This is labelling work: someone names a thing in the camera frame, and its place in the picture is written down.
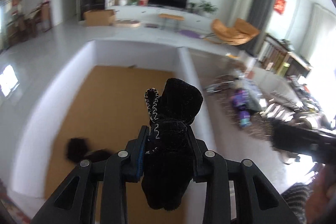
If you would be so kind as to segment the purple robot toy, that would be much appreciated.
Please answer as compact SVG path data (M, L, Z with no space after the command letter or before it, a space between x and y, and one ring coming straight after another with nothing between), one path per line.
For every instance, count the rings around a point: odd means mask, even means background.
M248 111L248 93L244 89L235 89L231 97L231 105L235 110L238 118L238 124L241 128L248 127L250 122L250 114Z

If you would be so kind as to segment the cardboard box on floor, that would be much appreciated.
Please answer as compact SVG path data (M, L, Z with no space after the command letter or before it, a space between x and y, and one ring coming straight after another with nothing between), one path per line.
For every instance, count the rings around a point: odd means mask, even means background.
M88 27L111 26L116 20L114 10L89 10L83 16Z

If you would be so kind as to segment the purple floor mat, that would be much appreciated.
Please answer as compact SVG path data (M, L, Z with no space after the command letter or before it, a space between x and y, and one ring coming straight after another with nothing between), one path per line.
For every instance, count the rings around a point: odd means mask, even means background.
M191 30L180 30L179 33L183 36L187 36L189 38L194 38L194 39L202 39L203 35L195 32L195 31L191 31Z

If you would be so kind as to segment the small wooden side table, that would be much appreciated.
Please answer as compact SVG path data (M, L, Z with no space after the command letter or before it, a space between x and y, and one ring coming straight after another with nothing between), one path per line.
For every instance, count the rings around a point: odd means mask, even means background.
M167 14L167 13L160 13L159 18L162 19L162 25L161 29L164 30L166 28L166 24L168 20L173 20L175 22L175 30L179 30L180 23L185 20L183 16L180 15L173 15L173 14Z

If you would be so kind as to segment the orange lounge chair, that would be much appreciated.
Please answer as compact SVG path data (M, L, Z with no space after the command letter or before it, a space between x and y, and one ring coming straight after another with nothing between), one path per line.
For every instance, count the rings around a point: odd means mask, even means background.
M260 31L241 18L237 18L233 27L227 27L219 19L211 23L213 34L223 43L232 46L239 46L250 42Z

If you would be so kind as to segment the black furry item in box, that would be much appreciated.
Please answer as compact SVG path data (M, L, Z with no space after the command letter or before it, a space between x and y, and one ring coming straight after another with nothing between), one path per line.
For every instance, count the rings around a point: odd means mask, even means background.
M67 143L66 158L74 164L83 160L100 162L109 159L113 152L107 149L91 150L86 139L71 138Z

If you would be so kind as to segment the white storage box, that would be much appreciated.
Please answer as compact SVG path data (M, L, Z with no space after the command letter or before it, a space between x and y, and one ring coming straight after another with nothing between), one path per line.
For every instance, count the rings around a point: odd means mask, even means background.
M144 92L173 72L199 87L187 46L117 40L87 42L42 89L25 121L8 186L9 197L33 218L70 171L61 159L68 138L121 149L149 120Z

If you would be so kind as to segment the white standing air conditioner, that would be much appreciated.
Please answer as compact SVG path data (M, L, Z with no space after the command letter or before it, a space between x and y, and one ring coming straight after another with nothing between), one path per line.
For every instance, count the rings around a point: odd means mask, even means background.
M253 0L234 0L234 5L230 17L228 19L228 26L232 27L237 18L246 20L249 15Z

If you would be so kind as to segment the green potted plant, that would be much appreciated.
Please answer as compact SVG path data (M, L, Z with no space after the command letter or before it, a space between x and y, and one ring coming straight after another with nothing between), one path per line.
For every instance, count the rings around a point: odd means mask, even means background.
M202 15L206 14L214 14L217 12L218 8L213 5L211 2L207 2L205 0L201 0L198 4L199 11Z

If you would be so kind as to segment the black plush toy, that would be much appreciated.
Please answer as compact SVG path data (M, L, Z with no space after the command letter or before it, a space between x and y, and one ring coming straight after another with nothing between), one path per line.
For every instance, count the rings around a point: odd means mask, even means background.
M143 156L142 189L150 208L177 209L193 178L194 153L188 137L203 96L181 79L167 79L162 93L145 92L150 133Z

